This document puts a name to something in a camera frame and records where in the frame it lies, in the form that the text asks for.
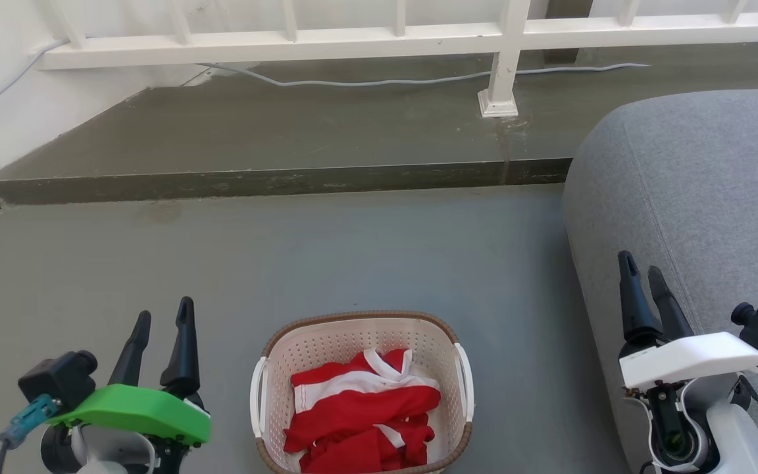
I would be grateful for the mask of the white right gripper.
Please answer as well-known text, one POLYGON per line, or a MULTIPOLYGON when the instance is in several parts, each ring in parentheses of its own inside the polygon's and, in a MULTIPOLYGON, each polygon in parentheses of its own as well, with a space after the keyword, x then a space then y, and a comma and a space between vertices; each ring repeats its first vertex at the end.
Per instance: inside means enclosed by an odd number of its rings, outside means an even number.
POLYGON ((649 287, 663 329, 649 308, 640 270, 629 251, 619 252, 619 274, 624 338, 619 367, 625 389, 647 391, 656 384, 758 373, 758 349, 740 337, 727 331, 694 336, 658 267, 649 268, 649 287))

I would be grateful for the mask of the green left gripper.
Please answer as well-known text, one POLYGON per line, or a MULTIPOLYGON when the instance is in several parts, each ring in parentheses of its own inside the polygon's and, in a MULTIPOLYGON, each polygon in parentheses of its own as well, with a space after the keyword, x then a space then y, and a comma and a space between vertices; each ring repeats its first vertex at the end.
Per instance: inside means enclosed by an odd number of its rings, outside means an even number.
POLYGON ((180 474, 190 450, 210 441, 211 415, 188 399, 201 387, 189 296, 180 300, 175 327, 171 357, 160 375, 164 391, 136 387, 151 330, 151 313, 139 313, 108 386, 49 420, 46 468, 51 474, 180 474))

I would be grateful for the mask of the red and white garment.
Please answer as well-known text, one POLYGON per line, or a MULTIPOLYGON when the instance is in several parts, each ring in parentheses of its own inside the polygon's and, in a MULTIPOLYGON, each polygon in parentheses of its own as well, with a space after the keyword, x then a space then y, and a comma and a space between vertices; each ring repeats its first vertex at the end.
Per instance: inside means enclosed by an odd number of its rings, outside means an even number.
POLYGON ((410 349, 365 349, 291 376, 294 413, 283 450, 302 474, 373 474, 426 465, 438 381, 413 371, 410 349))

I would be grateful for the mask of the grey fabric sofa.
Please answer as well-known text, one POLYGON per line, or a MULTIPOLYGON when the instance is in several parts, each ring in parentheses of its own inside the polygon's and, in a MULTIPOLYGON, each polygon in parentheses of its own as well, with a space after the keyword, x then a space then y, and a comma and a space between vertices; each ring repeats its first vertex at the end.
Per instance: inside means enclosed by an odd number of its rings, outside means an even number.
POLYGON ((698 334, 740 332, 758 306, 758 90, 684 93, 620 106, 584 139, 563 216, 626 472, 649 461, 649 423, 624 399, 620 251, 647 285, 656 266, 698 334))

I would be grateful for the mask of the cream perforated laundry basket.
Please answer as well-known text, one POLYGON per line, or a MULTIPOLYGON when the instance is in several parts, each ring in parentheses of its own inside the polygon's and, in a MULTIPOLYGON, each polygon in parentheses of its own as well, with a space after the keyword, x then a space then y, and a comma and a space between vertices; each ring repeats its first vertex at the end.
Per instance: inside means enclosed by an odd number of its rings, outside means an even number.
POLYGON ((438 381, 442 399, 430 412, 434 440, 426 465, 373 474, 442 474, 466 450, 475 409, 471 363, 455 331, 436 316, 379 310, 300 320, 271 336, 251 378, 255 442, 268 470, 302 474, 299 456, 283 450, 294 413, 291 376, 330 362, 348 362, 365 349, 410 349, 413 371, 438 381))

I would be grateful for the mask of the white railing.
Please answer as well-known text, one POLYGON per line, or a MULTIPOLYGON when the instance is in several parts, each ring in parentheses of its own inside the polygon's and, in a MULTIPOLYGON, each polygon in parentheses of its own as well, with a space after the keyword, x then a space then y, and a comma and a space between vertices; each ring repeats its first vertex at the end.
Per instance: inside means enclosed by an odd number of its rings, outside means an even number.
POLYGON ((283 30, 193 33, 180 0, 166 0, 172 33, 87 37, 61 0, 50 0, 66 43, 46 51, 43 70, 174 64, 289 62, 493 54, 490 83, 478 93, 486 118, 518 114, 512 87, 523 51, 620 46, 739 44, 758 42, 758 11, 749 0, 728 0, 719 13, 640 15, 643 0, 623 0, 611 17, 530 19, 530 0, 507 0, 496 23, 408 25, 406 0, 395 0, 389 27, 302 30, 293 0, 282 0, 283 30))

